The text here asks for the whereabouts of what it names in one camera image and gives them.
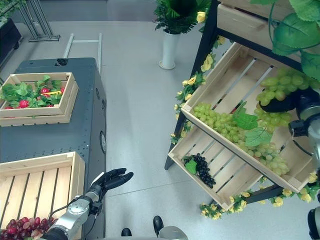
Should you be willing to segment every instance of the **black shoe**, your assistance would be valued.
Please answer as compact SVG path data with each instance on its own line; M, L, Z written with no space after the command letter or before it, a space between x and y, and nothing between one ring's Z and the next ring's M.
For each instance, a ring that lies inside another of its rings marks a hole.
M124 228L121 232L121 237L132 237L131 231L129 228Z
M160 230L164 228L164 223L162 222L161 217L155 216L153 218L153 227L154 227L154 232L158 237Z

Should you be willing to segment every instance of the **gray floor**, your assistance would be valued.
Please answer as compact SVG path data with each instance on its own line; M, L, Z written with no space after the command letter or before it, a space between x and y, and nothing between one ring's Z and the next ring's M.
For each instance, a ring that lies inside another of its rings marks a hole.
M0 76L6 78L23 60L58 58L70 33L76 39L97 39L103 34L102 81L107 95L107 169L126 167L134 172L130 182L106 195L106 236L119 236L128 227L135 236L153 236L152 219L162 216L190 240L307 240L307 214L317 202L293 197L279 208L270 203L249 204L242 213L221 220L200 215L199 204L210 197L176 165L164 163L176 119L173 105L182 80L189 77L201 35L196 30L182 35L176 68L158 67L162 32L151 22L71 21L52 22L60 42L28 43L25 35ZM70 57L97 57L97 45L75 44Z

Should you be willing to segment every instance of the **black metal frame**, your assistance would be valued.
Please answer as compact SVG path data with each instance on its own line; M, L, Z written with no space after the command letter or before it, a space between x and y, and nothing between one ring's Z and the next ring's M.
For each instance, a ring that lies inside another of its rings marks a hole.
M301 71L301 64L295 60L292 60L291 58L285 57L285 56L279 56L274 54L270 49L261 46L255 42L252 42L248 39L245 39L243 37L237 36L231 32L228 32L226 30L220 29L217 27L217 16L218 16L218 5L220 3L217 0L212 0L211 7L208 12L208 18L206 20L206 24L204 27L204 31L202 34L201 42L195 57L195 61L193 64L191 76L193 76L196 71L200 71L201 65L203 64L207 54L211 51L213 48L213 44L215 43L215 40L217 39L218 35L226 37L227 39L230 39L234 42L237 42L243 46L246 46L248 48L251 48L257 52L260 52L268 57L271 57L281 63L284 63L294 69L297 69ZM176 136L179 136L182 129L183 129L183 123L186 119L185 115L180 112L177 124L175 126L174 134ZM175 145L171 143L169 152L172 150L172 148ZM165 162L164 169L168 170L169 167L174 163L174 161L168 156ZM270 187L255 191L251 194L250 197L246 199L247 203L254 203L261 200L273 198L276 196L279 196L282 193L283 188L278 186L277 184L274 184Z

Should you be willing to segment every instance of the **robotic arm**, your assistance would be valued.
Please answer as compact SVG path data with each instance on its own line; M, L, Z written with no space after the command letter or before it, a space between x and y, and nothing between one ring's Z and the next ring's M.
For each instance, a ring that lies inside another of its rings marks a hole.
M40 240L72 240L89 215L98 215L102 210L105 194L129 181L134 173L125 174L126 168L102 172L96 177L86 194L76 196L68 205L64 215L50 227Z

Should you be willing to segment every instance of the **white vase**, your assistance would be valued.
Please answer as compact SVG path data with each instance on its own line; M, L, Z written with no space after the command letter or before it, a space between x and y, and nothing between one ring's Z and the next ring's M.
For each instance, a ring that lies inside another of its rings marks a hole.
M170 70L176 66L175 57L180 34L163 32L163 55L162 60L159 61L159 66L163 69Z

